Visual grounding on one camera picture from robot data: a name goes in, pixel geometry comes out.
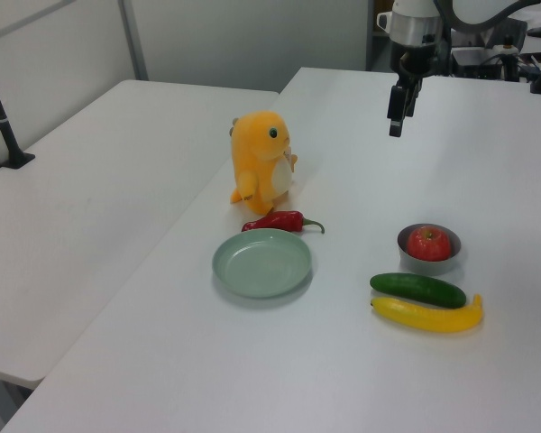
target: plush toy arm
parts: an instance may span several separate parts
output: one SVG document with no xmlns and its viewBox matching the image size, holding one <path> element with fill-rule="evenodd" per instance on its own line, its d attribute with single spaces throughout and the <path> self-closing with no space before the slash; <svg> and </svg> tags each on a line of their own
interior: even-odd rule
<svg viewBox="0 0 541 433">
<path fill-rule="evenodd" d="M 292 150 L 290 149 L 290 146 L 287 148 L 284 155 L 285 155 L 285 158 L 287 158 L 287 160 L 289 161 L 290 170 L 294 173 L 295 172 L 295 164 L 297 163 L 298 156 L 292 153 Z"/>
<path fill-rule="evenodd" d="M 243 171 L 236 181 L 236 188 L 243 200 L 251 199 L 258 186 L 259 181 L 254 171 Z"/>
</svg>

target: gray bowl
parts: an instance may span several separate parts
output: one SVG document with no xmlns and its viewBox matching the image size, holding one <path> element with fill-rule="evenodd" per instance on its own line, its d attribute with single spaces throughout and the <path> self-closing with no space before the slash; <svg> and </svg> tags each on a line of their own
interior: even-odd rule
<svg viewBox="0 0 541 433">
<path fill-rule="evenodd" d="M 441 262 L 427 262 L 425 260 L 416 259 L 407 254 L 407 240 L 411 232 L 422 226 L 434 226 L 443 230 L 449 236 L 449 242 L 451 243 L 451 257 Z M 448 228 L 438 226 L 437 224 L 414 224 L 413 226 L 403 228 L 399 236 L 397 237 L 397 243 L 399 244 L 399 255 L 401 264 L 414 273 L 421 275 L 441 275 L 451 271 L 457 264 L 457 258 L 459 252 L 461 252 L 461 240 L 454 232 Z"/>
</svg>

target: yellow plush toy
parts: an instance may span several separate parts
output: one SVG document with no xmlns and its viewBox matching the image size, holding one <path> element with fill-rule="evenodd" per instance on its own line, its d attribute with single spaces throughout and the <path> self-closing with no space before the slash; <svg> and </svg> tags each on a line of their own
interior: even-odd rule
<svg viewBox="0 0 541 433">
<path fill-rule="evenodd" d="M 297 155 L 290 152 L 289 130 L 271 111 L 234 119 L 231 128 L 234 180 L 231 203 L 244 200 L 259 215 L 268 214 L 275 198 L 289 190 Z"/>
</svg>

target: cucumber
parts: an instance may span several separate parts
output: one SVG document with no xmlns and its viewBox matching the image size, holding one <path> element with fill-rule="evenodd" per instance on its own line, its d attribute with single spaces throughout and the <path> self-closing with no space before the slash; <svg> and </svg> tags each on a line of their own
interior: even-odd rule
<svg viewBox="0 0 541 433">
<path fill-rule="evenodd" d="M 457 286 L 414 273 L 381 273 L 371 278 L 371 286 L 388 295 L 447 309 L 458 309 L 467 302 L 465 293 Z"/>
</svg>

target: yellow banana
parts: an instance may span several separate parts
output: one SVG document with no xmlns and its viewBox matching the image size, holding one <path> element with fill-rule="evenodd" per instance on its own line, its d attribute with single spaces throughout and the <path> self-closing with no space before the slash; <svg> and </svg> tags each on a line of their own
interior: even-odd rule
<svg viewBox="0 0 541 433">
<path fill-rule="evenodd" d="M 425 331 L 459 332 L 476 326 L 483 317 L 481 295 L 460 309 L 428 309 L 404 300 L 375 298 L 371 305 L 384 318 Z"/>
</svg>

